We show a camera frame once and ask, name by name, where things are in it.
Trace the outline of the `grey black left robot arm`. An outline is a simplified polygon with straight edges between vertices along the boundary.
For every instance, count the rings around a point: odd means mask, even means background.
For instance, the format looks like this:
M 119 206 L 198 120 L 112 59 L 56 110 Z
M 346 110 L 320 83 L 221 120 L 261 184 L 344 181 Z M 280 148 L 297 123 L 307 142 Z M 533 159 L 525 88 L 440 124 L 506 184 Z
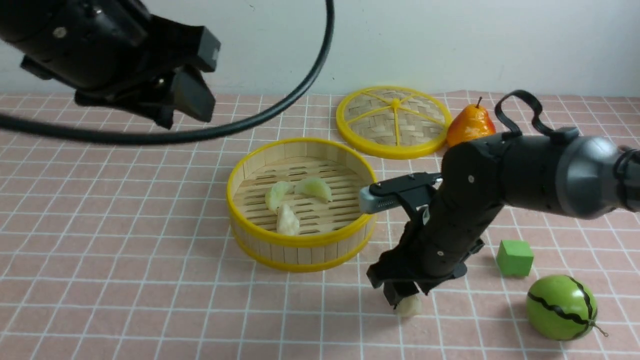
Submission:
M 174 111 L 208 123 L 216 104 L 204 79 L 221 43 L 205 26 L 151 14 L 139 0 L 3 0 L 1 39 L 42 80 L 74 89 L 82 107 L 150 119 L 165 129 Z

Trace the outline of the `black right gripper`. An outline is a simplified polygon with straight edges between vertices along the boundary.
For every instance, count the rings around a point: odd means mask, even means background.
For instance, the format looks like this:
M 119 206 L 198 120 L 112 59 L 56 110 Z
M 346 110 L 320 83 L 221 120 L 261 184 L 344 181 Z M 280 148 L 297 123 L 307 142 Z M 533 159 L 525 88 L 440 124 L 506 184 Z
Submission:
M 407 216 L 398 244 L 366 271 L 390 306 L 466 274 L 466 260 L 503 209 L 503 168 L 503 146 L 457 145 L 445 153 L 430 205 Z

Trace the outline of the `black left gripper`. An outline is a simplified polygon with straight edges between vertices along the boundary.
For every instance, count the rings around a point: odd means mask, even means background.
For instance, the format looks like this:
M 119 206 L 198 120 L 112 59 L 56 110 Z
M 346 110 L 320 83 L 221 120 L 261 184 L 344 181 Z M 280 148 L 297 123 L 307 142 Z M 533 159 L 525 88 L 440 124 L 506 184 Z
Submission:
M 174 112 L 210 123 L 216 100 L 203 77 L 220 42 L 205 26 L 176 22 L 139 0 L 22 0 L 20 67 L 90 100 L 135 105 L 171 130 Z

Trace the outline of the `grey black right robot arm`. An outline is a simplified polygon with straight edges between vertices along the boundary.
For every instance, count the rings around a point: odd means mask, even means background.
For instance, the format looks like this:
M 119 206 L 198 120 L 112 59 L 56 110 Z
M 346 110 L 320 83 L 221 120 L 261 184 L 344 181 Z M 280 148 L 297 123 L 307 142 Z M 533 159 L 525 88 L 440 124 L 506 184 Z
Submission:
M 409 218 L 398 244 L 366 271 L 389 305 L 466 275 L 466 260 L 505 206 L 583 220 L 618 208 L 639 211 L 637 149 L 575 127 L 552 129 L 533 94 L 517 89 L 509 96 L 530 107 L 537 135 L 524 135 L 499 101 L 494 114 L 505 132 L 452 146 L 439 173 L 409 173 L 359 192 L 362 213 L 402 207 Z

